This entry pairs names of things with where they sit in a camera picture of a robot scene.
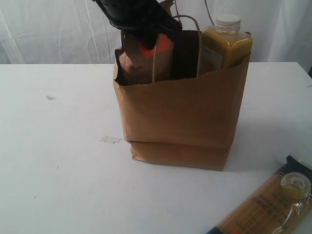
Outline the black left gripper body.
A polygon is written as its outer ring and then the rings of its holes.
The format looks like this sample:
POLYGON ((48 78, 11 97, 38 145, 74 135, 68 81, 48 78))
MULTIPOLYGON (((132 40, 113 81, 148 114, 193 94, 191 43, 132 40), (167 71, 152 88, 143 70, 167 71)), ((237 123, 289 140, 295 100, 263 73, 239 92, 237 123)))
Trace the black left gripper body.
POLYGON ((156 0, 97 0, 110 24, 120 30, 146 30, 171 16, 156 0))

